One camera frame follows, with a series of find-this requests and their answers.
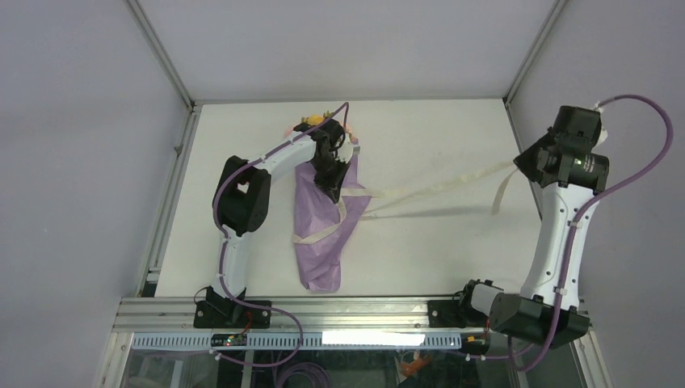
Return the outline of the purple wrapping paper sheet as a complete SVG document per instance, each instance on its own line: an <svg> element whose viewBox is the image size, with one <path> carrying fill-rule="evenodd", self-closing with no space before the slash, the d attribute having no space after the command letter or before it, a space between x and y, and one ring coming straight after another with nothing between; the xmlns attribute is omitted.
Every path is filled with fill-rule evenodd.
<svg viewBox="0 0 685 388"><path fill-rule="evenodd" d="M313 167L295 171L293 242L300 282L315 293L333 293L341 285L341 258L370 196L340 196L335 204L314 184Z"/></svg>

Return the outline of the cream ribbon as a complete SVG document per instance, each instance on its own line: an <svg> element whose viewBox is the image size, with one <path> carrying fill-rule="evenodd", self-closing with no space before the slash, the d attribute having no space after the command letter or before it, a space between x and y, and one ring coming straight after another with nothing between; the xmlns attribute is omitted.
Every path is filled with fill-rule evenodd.
<svg viewBox="0 0 685 388"><path fill-rule="evenodd" d="M436 196L438 194L449 192L455 190L460 186L464 186L468 183L475 182L479 179L491 176L499 171L503 171L507 168L514 166L513 162L498 162L491 167L475 171L470 174L459 175L456 178L444 180L438 183L434 183L430 186L415 190L410 192L406 188L395 188L387 190L375 190L368 188L343 188L341 196L342 197L370 197L373 199L391 199L390 202L376 208L367 210L363 213L363 218L374 218L373 212L381 209L389 209L393 206L398 206L400 204L411 202L412 200L420 200L430 196ZM343 199L340 199L337 203L338 210L338 222L332 226L326 227L324 230L318 231L316 233L310 234L306 237L298 236L297 234L292 235L292 241L299 245L313 245L320 240L332 235L333 232L337 231L342 223L347 218L347 207Z"/></svg>

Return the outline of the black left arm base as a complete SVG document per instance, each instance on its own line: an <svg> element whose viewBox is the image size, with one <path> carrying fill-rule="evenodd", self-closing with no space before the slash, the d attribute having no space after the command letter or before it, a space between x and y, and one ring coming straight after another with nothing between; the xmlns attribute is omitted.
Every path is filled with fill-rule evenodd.
<svg viewBox="0 0 685 388"><path fill-rule="evenodd" d="M204 297L194 296L193 327L198 329L267 329L271 326L272 304L267 300L249 301L258 306L248 307L222 297L211 286L201 289Z"/></svg>

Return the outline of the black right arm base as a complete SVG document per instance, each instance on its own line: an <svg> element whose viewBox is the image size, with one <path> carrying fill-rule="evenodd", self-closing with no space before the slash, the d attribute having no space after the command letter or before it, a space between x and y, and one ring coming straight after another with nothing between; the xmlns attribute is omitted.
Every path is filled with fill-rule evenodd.
<svg viewBox="0 0 685 388"><path fill-rule="evenodd" d="M459 291L449 299L432 299L427 302L430 328L486 328L490 318L471 306L472 296Z"/></svg>

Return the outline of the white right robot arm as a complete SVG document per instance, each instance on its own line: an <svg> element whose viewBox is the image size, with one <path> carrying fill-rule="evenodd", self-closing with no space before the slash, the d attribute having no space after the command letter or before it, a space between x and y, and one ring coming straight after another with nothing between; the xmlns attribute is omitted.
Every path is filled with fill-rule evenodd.
<svg viewBox="0 0 685 388"><path fill-rule="evenodd" d="M498 333L554 349L584 336L590 320L578 313L578 274L597 198L609 172L593 153L602 131L597 110L562 106L548 132L514 164L542 190L541 227L532 266L518 293L490 280L471 280L456 305L465 327L487 323Z"/></svg>

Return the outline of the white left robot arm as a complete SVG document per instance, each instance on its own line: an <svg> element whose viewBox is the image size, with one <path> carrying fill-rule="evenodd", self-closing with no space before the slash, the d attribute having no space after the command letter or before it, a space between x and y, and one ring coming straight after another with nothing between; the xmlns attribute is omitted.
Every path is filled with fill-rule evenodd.
<svg viewBox="0 0 685 388"><path fill-rule="evenodd" d="M283 143L255 160L230 157L224 165L212 199L212 216L221 234L217 279L209 286L205 303L223 328L237 326L247 308L247 244L267 218L271 185L303 163L315 172L314 185L338 210L344 222L343 180L351 165L355 144L344 122L330 116L309 116L294 127Z"/></svg>

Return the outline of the aluminium mounting rail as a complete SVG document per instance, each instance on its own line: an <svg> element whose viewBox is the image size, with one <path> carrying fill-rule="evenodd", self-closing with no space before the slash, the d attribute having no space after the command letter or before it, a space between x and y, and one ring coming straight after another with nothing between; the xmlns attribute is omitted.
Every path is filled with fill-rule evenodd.
<svg viewBox="0 0 685 388"><path fill-rule="evenodd" d="M253 309L229 323L201 297L131 297L120 302L114 332L307 332L328 330L455 330L456 296L269 297L271 309Z"/></svg>

